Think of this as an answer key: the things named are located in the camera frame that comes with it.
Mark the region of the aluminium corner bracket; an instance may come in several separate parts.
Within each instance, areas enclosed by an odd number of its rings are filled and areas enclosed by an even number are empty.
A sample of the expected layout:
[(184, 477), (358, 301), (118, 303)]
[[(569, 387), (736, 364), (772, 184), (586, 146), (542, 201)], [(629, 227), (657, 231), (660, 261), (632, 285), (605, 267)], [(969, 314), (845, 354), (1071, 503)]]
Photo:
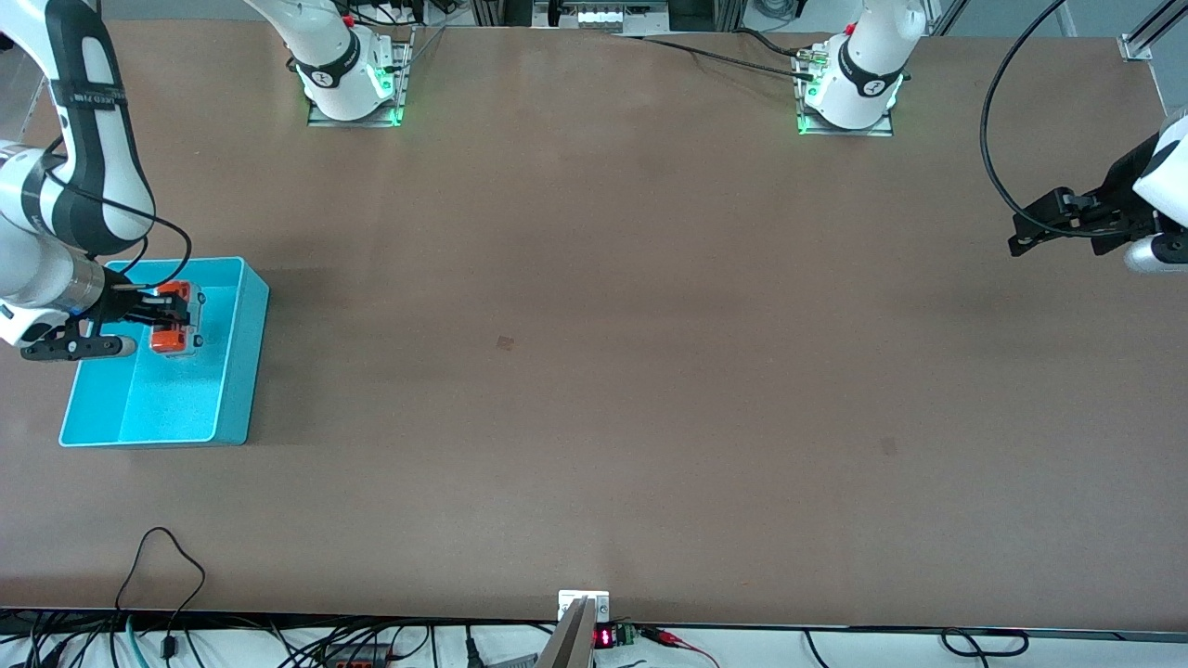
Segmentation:
[(1117, 46), (1126, 62), (1154, 59), (1154, 46), (1181, 21), (1188, 18), (1188, 0), (1161, 0), (1130, 32), (1117, 38)]

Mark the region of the orange toy bus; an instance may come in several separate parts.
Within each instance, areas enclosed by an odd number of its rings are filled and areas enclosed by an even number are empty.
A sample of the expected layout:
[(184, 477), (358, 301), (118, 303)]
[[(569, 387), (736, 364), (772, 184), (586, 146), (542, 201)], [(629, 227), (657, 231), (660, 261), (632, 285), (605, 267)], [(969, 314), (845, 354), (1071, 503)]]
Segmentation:
[(200, 334), (202, 329), (203, 308), (206, 295), (200, 284), (187, 281), (168, 282), (157, 288), (162, 289), (191, 289), (192, 297), (189, 311), (191, 324), (184, 328), (152, 328), (148, 334), (148, 348), (153, 353), (166, 358), (189, 358), (197, 354), (200, 347), (204, 345), (204, 338)]

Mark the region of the grey metal bar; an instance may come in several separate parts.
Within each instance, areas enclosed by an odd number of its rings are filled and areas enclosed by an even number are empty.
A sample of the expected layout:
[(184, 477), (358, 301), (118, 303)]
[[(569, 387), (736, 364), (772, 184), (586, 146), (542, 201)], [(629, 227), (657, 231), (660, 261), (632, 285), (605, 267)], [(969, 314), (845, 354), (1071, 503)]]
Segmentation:
[(594, 668), (594, 631), (599, 609), (598, 597), (574, 597), (564, 606), (560, 624), (552, 630), (533, 668)]

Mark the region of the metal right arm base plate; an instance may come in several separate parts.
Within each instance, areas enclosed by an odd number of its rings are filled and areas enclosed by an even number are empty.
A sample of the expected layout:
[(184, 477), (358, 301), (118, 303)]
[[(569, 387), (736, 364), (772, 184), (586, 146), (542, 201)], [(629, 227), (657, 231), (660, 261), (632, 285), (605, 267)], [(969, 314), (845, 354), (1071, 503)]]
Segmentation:
[(383, 100), (377, 109), (356, 120), (334, 120), (331, 116), (327, 116), (323, 111), (316, 109), (312, 102), (310, 102), (308, 126), (327, 128), (399, 127), (404, 118), (405, 97), (407, 97), (407, 74), (411, 71), (412, 49), (409, 43), (399, 42), (394, 43), (394, 46), (390, 51), (390, 58), (387, 59), (391, 59), (391, 63), (386, 64), (383, 71), (369, 75), (373, 83), (387, 95), (386, 100)]

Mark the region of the blue plastic box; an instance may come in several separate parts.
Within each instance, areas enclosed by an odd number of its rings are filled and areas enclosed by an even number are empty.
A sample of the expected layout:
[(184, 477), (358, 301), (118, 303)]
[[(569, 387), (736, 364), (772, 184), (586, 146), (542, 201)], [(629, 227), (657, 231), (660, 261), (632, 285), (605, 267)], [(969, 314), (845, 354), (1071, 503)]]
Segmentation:
[(105, 324), (105, 338), (127, 338), (135, 351), (124, 358), (78, 363), (61, 445), (246, 443), (270, 288), (238, 256), (192, 259), (178, 278), (206, 297), (196, 330), (200, 347), (187, 355), (162, 355), (148, 348), (148, 328)]

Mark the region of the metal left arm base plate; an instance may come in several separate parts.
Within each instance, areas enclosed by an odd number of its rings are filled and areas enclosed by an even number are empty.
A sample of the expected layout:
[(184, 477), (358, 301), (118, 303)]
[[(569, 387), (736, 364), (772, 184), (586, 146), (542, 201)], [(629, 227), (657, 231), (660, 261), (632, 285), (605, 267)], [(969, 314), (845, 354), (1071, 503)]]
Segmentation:
[(895, 136), (892, 109), (896, 93), (903, 84), (898, 74), (891, 82), (880, 78), (867, 81), (876, 95), (865, 97), (843, 69), (838, 65), (840, 46), (827, 40), (810, 49), (800, 49), (790, 57), (797, 80), (797, 130), (801, 136)]

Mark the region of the white table edge bracket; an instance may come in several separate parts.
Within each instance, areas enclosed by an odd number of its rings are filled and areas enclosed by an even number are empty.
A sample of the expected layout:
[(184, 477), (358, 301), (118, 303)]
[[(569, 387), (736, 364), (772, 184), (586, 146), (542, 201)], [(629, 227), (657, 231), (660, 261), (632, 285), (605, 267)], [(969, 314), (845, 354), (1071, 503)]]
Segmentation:
[(590, 609), (598, 624), (609, 623), (609, 593), (602, 590), (561, 590), (557, 595), (557, 620), (564, 617), (573, 604), (582, 601), (588, 601), (584, 606)]

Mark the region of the white lit device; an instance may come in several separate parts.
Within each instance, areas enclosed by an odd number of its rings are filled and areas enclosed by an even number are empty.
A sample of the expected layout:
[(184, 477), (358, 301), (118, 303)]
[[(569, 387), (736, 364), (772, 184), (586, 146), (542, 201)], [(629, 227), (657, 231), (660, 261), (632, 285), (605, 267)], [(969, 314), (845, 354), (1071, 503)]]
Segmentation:
[(669, 29), (666, 0), (565, 0), (564, 15), (583, 30), (649, 32)]

